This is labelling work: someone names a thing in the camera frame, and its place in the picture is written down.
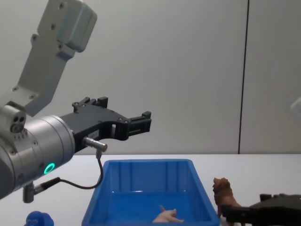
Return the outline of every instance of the black cable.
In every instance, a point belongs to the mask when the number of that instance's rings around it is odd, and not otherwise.
[[[70,181],[68,181],[68,180],[63,180],[63,179],[60,179],[60,182],[64,182],[64,183],[67,183],[67,184],[72,185],[72,186],[74,186],[74,187],[77,187],[77,188],[80,188],[80,189],[85,189],[85,190],[90,190],[90,189],[97,188],[97,187],[101,184],[101,182],[103,181],[103,166],[102,166],[102,163],[100,162],[100,159],[97,159],[97,161],[98,161],[98,165],[99,165],[100,173],[101,173],[101,174],[100,174],[100,179],[99,179],[99,181],[96,183],[96,185],[91,186],[91,187],[85,187],[85,186],[77,185],[77,184],[75,184],[75,183],[73,183],[73,182],[70,182]]]
[[[40,187],[41,187],[42,189],[41,189],[41,190],[37,190],[37,191],[36,191],[36,194],[38,194],[38,193],[40,193],[40,192],[42,192],[42,191],[45,191],[46,189],[52,187],[53,185],[56,185],[56,184],[59,183],[59,182],[67,183],[67,184],[72,185],[72,186],[74,186],[74,187],[77,187],[77,188],[80,188],[80,189],[85,189],[85,190],[90,190],[90,189],[97,188],[97,187],[101,184],[101,182],[103,181],[103,166],[102,166],[102,163],[100,162],[100,158],[97,158],[97,161],[98,161],[98,165],[99,165],[100,173],[101,173],[101,174],[100,174],[100,179],[99,179],[99,181],[96,183],[96,185],[90,186],[90,187],[86,187],[86,186],[80,186],[80,185],[77,185],[77,184],[75,184],[75,183],[73,183],[73,182],[70,182],[70,181],[68,181],[68,180],[64,180],[64,179],[60,179],[60,178],[54,178],[54,179],[49,180],[49,181],[47,181],[47,182],[45,182],[45,183],[42,183],[42,184],[40,185]]]

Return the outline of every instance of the metal cylinder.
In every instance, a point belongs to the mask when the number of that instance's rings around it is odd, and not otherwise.
[[[33,202],[33,197],[34,197],[34,186],[33,183],[30,183],[23,188],[23,202],[31,203]]]
[[[68,162],[75,151],[72,131],[56,116],[28,121],[22,133],[0,136],[0,199]]]
[[[83,144],[89,147],[93,147],[95,149],[101,150],[102,152],[105,152],[108,149],[108,145],[101,143],[97,140],[93,140],[91,138],[85,137],[83,139]]]

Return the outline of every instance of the green led ring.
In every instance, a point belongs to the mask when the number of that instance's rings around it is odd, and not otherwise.
[[[44,170],[44,174],[50,173],[54,168],[55,168],[55,164],[54,163],[51,163],[51,164],[47,165],[47,167]]]

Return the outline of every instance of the black object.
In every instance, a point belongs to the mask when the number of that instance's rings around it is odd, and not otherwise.
[[[46,181],[45,183],[40,184],[40,186],[42,188],[42,191],[47,190],[48,188],[56,185],[59,182],[67,183],[67,184],[69,184],[71,186],[74,186],[74,187],[77,187],[77,188],[80,188],[80,189],[85,189],[85,190],[90,190],[90,189],[97,188],[102,183],[102,181],[103,181],[103,165],[102,165],[102,163],[100,161],[101,156],[102,156],[101,155],[101,150],[97,150],[97,152],[96,152],[96,158],[97,158],[99,169],[100,169],[100,178],[99,178],[98,182],[95,185],[93,185],[93,186],[81,186],[81,185],[77,185],[77,184],[75,184],[73,182],[70,182],[69,180],[64,180],[64,179],[60,179],[60,178],[54,178],[52,180],[49,180],[49,181]]]
[[[261,202],[250,207],[222,206],[228,222],[253,226],[300,226],[301,195],[261,194]]]
[[[108,98],[84,98],[72,104],[73,113],[61,119],[73,131],[75,152],[84,148],[84,137],[94,140],[106,138],[127,140],[129,136],[150,131],[151,113],[145,112],[140,117],[126,118],[115,111],[107,109]]]

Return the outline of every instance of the cable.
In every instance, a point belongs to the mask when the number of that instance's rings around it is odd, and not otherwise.
[[[97,159],[97,161],[98,161],[98,165],[99,165],[100,173],[101,173],[101,174],[100,174],[100,179],[99,179],[99,181],[96,183],[96,185],[91,186],[91,187],[85,187],[85,186],[77,185],[77,184],[75,184],[75,183],[73,183],[73,182],[70,182],[70,181],[68,181],[68,180],[63,180],[63,179],[60,179],[60,182],[64,182],[64,183],[67,183],[67,184],[72,185],[72,186],[74,186],[74,187],[77,187],[77,188],[80,188],[80,189],[85,189],[85,190],[90,190],[90,189],[97,188],[97,187],[101,184],[101,182],[103,181],[103,166],[102,166],[102,163],[100,162],[100,159]]]
[[[45,191],[46,189],[52,187],[53,185],[56,185],[59,182],[63,182],[63,183],[69,184],[71,186],[74,186],[74,187],[77,187],[77,188],[80,188],[80,189],[85,189],[85,190],[90,190],[90,189],[97,188],[102,183],[102,181],[103,181],[103,165],[100,162],[101,154],[97,153],[96,156],[97,156],[97,161],[98,161],[98,165],[99,165],[100,173],[101,173],[99,181],[96,183],[96,185],[90,186],[90,187],[86,187],[86,186],[77,185],[77,184],[75,184],[73,182],[70,182],[68,180],[64,180],[64,179],[60,179],[60,178],[54,178],[52,180],[49,180],[49,181],[47,181],[45,183],[42,183],[39,186],[35,187],[34,188],[34,190],[35,190],[34,193],[35,194],[39,194],[39,193]]]

